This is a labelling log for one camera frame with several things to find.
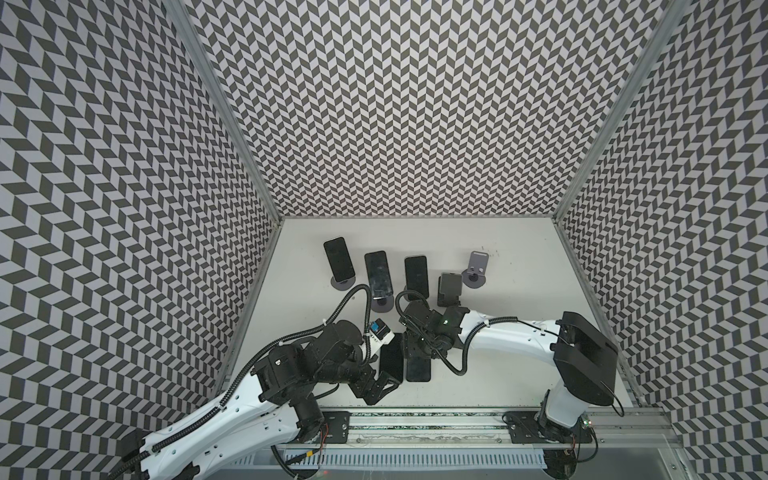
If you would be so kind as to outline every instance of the phone stand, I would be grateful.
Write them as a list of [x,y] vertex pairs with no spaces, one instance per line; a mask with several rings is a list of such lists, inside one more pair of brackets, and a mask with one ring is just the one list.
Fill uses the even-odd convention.
[[353,276],[349,280],[344,280],[343,282],[337,282],[335,278],[331,277],[331,286],[339,291],[349,290],[352,288],[352,285],[355,284],[355,277]]
[[383,298],[375,298],[371,302],[371,310],[376,313],[387,313],[395,307],[395,297],[385,296]]
[[469,265],[462,272],[462,281],[469,288],[480,288],[485,285],[485,270],[488,267],[488,254],[472,252],[469,254]]

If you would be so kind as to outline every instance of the white table surface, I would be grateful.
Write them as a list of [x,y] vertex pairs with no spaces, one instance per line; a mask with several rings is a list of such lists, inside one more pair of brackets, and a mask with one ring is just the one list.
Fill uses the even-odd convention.
[[[323,242],[342,236],[357,274],[368,283],[363,255],[385,250],[395,293],[405,287],[403,259],[426,255],[429,302],[438,311],[440,273],[461,273],[469,254],[490,255],[486,284],[463,287],[462,306],[493,316],[515,315],[521,320],[559,319],[564,311],[580,313],[597,325],[558,235],[548,218],[386,218],[286,220],[235,362],[239,372],[248,359],[271,340],[319,325],[336,308],[345,292],[330,286],[332,276]],[[339,319],[362,329],[364,295],[355,295]],[[372,313],[396,332],[397,312]],[[461,367],[461,351],[449,353]],[[432,361],[432,380],[404,382],[377,406],[538,406],[558,380],[555,367],[525,356],[473,349],[464,376],[453,375],[439,360]],[[318,385],[315,393],[331,386]],[[617,374],[616,394],[631,406]],[[324,407],[365,406],[349,387],[319,401]]]

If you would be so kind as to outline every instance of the black and white pattern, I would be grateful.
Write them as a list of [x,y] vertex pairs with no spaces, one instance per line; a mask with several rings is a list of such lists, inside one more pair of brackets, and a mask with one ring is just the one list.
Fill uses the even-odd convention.
[[211,394],[271,226],[156,0],[0,9],[0,478],[97,478]]
[[566,231],[703,478],[768,478],[765,2],[694,2]]
[[187,9],[282,214],[548,214],[666,4]]

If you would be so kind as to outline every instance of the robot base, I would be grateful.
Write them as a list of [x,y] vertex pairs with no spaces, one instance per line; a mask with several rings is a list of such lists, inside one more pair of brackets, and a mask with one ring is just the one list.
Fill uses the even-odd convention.
[[509,438],[512,443],[567,443],[571,444],[573,438],[576,443],[585,445],[592,443],[592,434],[588,425],[579,421],[567,429],[553,422],[546,422],[542,428],[537,419],[538,413],[530,410],[510,410],[505,412],[502,420],[507,425]]

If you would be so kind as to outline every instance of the mounting plate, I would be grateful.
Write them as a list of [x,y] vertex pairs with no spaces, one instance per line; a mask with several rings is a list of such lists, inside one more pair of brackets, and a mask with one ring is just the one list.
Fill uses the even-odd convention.
[[[535,419],[536,412],[530,410],[511,410],[504,412],[502,421],[507,425],[509,438],[512,443],[528,444],[551,444],[547,439],[542,438],[538,433],[538,422]],[[572,429],[568,429],[575,437],[576,443],[592,443],[592,435],[584,424],[580,421]]]

